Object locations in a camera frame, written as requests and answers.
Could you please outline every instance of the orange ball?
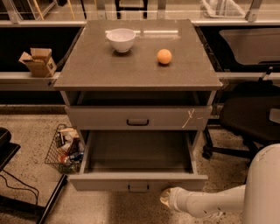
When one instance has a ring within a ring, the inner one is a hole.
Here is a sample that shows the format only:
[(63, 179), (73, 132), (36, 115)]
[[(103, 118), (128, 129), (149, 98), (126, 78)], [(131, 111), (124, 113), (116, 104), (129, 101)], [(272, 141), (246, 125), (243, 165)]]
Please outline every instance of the orange ball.
[(167, 65), (172, 60), (172, 53), (167, 49), (161, 49), (157, 53), (157, 61), (163, 65)]

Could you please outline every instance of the chair armrest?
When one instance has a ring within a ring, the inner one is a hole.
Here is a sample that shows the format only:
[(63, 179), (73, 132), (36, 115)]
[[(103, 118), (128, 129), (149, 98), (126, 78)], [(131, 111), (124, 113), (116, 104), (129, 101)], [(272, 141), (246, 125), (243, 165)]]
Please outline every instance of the chair armrest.
[(280, 108), (272, 108), (269, 113), (269, 119), (274, 123), (280, 123)]

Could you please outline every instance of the drawer handle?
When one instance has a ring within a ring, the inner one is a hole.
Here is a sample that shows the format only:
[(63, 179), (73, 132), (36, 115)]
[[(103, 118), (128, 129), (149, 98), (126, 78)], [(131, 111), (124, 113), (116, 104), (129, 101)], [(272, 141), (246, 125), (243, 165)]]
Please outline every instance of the drawer handle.
[(148, 126), (149, 119), (127, 119), (126, 124), (129, 126)]
[(149, 190), (150, 190), (150, 186), (149, 185), (147, 185), (147, 189), (145, 189), (145, 190), (143, 190), (143, 191), (131, 191), (130, 190), (130, 185), (128, 185), (128, 191), (129, 191), (129, 193), (148, 193), (149, 192)]

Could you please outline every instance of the gray cabinet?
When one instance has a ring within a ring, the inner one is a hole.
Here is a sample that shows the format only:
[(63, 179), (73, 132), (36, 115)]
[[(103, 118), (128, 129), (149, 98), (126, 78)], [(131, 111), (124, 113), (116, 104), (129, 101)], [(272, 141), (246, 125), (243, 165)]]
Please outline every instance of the gray cabinet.
[[(164, 34), (143, 41), (138, 36), (129, 54), (116, 55), (105, 33), (120, 26), (140, 33), (154, 27), (178, 29), (178, 38)], [(197, 41), (185, 20), (87, 22), (54, 86), (85, 146), (80, 173), (69, 177), (77, 190), (145, 193), (203, 187), (207, 176), (198, 174), (193, 151), (221, 83)], [(166, 67), (147, 59), (163, 43), (175, 53)], [(193, 53), (183, 52), (188, 46)], [(147, 66), (141, 66), (140, 58)], [(131, 60), (135, 64), (125, 64)]]

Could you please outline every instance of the cabinet top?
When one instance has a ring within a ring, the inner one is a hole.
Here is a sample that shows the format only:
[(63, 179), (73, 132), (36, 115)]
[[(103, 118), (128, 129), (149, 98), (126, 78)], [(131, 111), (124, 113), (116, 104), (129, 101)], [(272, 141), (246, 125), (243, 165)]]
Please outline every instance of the cabinet top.
[[(106, 33), (117, 28), (136, 32), (133, 47), (116, 52)], [(167, 66), (157, 61), (168, 49)], [(189, 20), (88, 21), (54, 88), (95, 90), (215, 90), (221, 87), (199, 36)]]

